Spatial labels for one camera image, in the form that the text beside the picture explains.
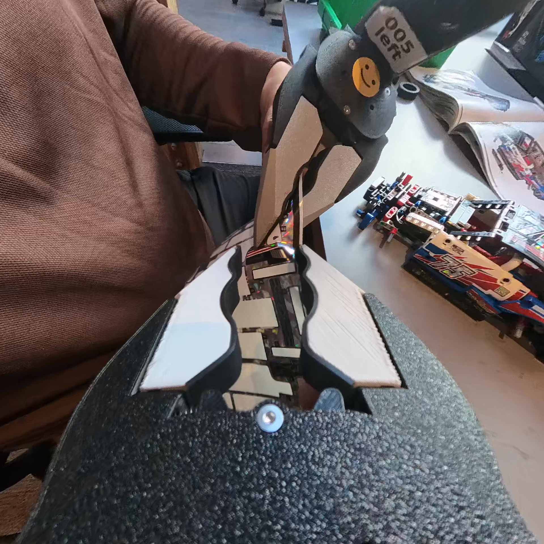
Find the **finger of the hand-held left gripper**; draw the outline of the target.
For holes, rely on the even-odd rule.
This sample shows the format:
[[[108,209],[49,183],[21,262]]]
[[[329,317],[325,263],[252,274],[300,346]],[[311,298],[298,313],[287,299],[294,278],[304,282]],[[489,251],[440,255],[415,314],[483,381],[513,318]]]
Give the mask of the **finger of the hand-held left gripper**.
[[[254,219],[256,248],[265,246],[284,203],[299,179],[299,170],[313,156],[323,136],[317,108],[301,96],[275,148],[263,159],[263,169]]]
[[[303,244],[303,228],[332,207],[360,163],[361,157],[352,147],[316,146],[297,184],[297,246]]]

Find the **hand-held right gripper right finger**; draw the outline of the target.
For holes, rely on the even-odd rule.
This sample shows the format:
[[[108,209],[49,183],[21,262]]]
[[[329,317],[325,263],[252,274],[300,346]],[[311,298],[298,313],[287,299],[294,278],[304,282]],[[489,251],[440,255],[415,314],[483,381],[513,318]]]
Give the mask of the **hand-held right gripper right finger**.
[[[307,246],[296,253],[301,301],[300,370],[315,389],[400,388],[364,291]]]

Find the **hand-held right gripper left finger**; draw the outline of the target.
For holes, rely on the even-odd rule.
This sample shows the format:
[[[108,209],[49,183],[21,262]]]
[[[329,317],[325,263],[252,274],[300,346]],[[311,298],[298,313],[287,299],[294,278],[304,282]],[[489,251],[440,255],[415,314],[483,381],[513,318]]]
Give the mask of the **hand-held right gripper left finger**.
[[[241,374],[233,318],[240,302],[241,249],[229,248],[180,291],[149,358],[139,390],[181,391],[198,403],[208,390],[226,393]]]

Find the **holographic sticker sheet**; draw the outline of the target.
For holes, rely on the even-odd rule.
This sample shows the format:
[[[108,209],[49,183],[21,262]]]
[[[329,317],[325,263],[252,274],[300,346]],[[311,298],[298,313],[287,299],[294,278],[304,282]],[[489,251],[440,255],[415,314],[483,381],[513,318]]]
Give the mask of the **holographic sticker sheet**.
[[[294,255],[293,200],[288,201],[273,231],[261,245],[254,222],[230,234],[212,253],[210,264],[231,248],[241,250],[239,304],[233,314],[242,368],[223,394],[228,408],[251,411],[269,401],[300,410],[303,378],[299,369],[305,310]]]

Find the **green plastic bin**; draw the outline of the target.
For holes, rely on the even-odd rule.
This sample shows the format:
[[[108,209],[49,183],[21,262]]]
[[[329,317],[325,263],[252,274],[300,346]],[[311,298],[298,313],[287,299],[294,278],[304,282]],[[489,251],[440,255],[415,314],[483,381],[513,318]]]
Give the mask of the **green plastic bin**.
[[[322,20],[323,31],[328,34],[331,29],[344,29],[346,26],[354,30],[360,19],[377,3],[378,1],[318,1],[318,14]],[[419,66],[439,69],[454,49],[455,46],[452,46],[419,63]]]

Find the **instruction booklet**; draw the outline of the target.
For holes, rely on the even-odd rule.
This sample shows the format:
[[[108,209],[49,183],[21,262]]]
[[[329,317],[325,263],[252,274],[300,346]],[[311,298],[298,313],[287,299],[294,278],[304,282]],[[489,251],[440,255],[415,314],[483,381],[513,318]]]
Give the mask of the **instruction booklet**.
[[[543,214],[543,108],[487,86],[472,71],[414,67],[429,110],[472,149],[488,186]]]

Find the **person's left forearm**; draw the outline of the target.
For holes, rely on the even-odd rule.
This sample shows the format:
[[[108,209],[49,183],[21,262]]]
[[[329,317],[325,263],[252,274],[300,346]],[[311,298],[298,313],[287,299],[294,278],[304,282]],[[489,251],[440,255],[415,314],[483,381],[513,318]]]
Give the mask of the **person's left forearm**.
[[[157,1],[96,5],[141,105],[262,151],[262,88],[287,59],[210,35]]]

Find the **person's left hand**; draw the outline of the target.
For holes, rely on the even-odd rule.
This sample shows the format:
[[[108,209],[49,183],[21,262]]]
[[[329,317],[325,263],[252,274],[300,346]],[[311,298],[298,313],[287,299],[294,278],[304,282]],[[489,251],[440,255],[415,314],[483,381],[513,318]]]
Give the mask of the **person's left hand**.
[[[274,101],[283,81],[292,69],[289,62],[278,61],[269,70],[265,79],[261,98],[261,128],[262,128],[262,154],[265,154],[273,137]]]

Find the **partly built toy car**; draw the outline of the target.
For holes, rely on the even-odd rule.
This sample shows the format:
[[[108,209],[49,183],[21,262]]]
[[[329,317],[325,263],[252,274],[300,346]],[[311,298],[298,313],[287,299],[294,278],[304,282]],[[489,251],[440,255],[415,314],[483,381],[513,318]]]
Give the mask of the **partly built toy car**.
[[[378,178],[356,211],[409,247],[403,268],[476,321],[496,318],[543,351],[543,216],[512,200],[423,187],[407,173]]]

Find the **toy car set box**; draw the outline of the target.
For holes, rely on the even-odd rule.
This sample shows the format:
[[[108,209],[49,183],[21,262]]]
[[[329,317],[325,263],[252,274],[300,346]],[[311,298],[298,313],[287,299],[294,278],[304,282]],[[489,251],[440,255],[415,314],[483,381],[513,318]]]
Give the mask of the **toy car set box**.
[[[487,53],[533,98],[543,103],[543,1],[515,12]]]

